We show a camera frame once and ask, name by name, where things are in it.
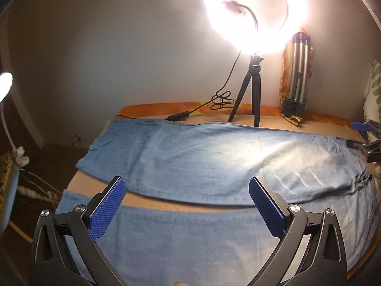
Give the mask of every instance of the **brown floor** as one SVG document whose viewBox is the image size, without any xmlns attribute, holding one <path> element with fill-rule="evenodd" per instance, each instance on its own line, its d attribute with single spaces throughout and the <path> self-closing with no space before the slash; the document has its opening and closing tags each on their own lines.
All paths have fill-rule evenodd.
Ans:
<svg viewBox="0 0 381 286">
<path fill-rule="evenodd" d="M 75 164 L 85 156 L 86 152 L 87 150 L 85 149 L 70 146 L 45 145 L 37 158 L 32 159 L 30 164 L 25 168 L 37 174 L 58 190 L 63 191 L 76 172 Z M 27 179 L 37 183 L 44 190 L 54 192 L 49 186 L 45 186 L 44 183 L 33 176 L 25 173 L 23 175 Z M 41 193 L 35 186 L 26 182 L 22 177 L 20 177 L 19 185 Z M 48 202 L 16 195 L 11 221 L 33 238 L 39 214 L 44 209 L 53 210 L 53 206 Z M 0 248 L 5 256 L 13 262 L 22 280 L 27 282 L 29 276 L 30 244 L 10 227 L 7 227 L 0 238 Z"/>
</svg>

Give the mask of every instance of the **tripod leg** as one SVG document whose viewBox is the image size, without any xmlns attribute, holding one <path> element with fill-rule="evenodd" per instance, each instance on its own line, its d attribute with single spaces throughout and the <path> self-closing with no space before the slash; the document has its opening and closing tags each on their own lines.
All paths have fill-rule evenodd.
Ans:
<svg viewBox="0 0 381 286">
<path fill-rule="evenodd" d="M 234 115 L 236 114 L 237 109 L 238 109 L 239 105 L 241 104 L 243 95 L 245 94 L 245 91 L 247 89 L 247 86 L 249 85 L 250 80 L 251 80 L 251 74 L 247 73 L 245 78 L 243 79 L 242 86 L 241 86 L 241 89 L 239 90 L 237 100 L 234 103 L 234 107 L 232 109 L 232 112 L 230 113 L 229 119 L 227 120 L 228 122 L 231 122 L 233 120 Z"/>
<path fill-rule="evenodd" d="M 260 126 L 261 115 L 261 76 L 251 76 L 251 112 L 254 114 L 254 127 Z"/>
</svg>

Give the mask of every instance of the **wall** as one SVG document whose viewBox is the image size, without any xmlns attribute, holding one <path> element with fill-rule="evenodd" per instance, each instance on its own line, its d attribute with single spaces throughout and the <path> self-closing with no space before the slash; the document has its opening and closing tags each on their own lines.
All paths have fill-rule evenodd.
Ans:
<svg viewBox="0 0 381 286">
<path fill-rule="evenodd" d="M 361 0 L 307 4 L 309 108 L 359 117 L 380 31 Z M 203 0 L 16 0 L 8 12 L 11 67 L 47 141 L 77 133 L 87 145 L 125 105 L 207 101 L 238 52 L 211 28 Z M 262 104 L 278 106 L 282 53 L 263 57 Z M 234 96 L 247 64 L 242 56 L 227 87 Z"/>
</svg>

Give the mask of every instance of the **blue textured pad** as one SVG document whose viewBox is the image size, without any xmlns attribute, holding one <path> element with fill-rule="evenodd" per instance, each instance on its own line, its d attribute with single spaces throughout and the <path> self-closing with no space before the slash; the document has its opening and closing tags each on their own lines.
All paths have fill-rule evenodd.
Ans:
<svg viewBox="0 0 381 286">
<path fill-rule="evenodd" d="M 125 194 L 126 183 L 119 178 L 89 218 L 88 229 L 92 240 L 104 235 Z"/>
<path fill-rule="evenodd" d="M 255 177 L 250 180 L 249 193 L 271 234 L 282 239 L 286 234 L 286 218 Z"/>
</svg>

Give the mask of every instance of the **metal screw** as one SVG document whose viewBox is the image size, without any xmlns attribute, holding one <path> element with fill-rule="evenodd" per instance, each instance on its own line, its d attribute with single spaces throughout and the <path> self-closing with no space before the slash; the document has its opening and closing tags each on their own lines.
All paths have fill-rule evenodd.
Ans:
<svg viewBox="0 0 381 286">
<path fill-rule="evenodd" d="M 298 206 L 296 204 L 292 204 L 292 205 L 290 205 L 290 209 L 293 212 L 298 212 L 298 211 L 300 211 L 300 206 Z"/>
<path fill-rule="evenodd" d="M 42 217 L 46 217 L 46 216 L 48 216 L 49 215 L 49 210 L 43 210 L 42 212 L 41 212 L 41 216 Z"/>
<path fill-rule="evenodd" d="M 84 205 L 78 205 L 76 208 L 75 208 L 75 211 L 77 213 L 82 213 L 83 211 L 85 210 L 85 206 Z"/>
<path fill-rule="evenodd" d="M 335 211 L 333 209 L 326 209 L 325 210 L 329 216 L 335 215 Z"/>
</svg>

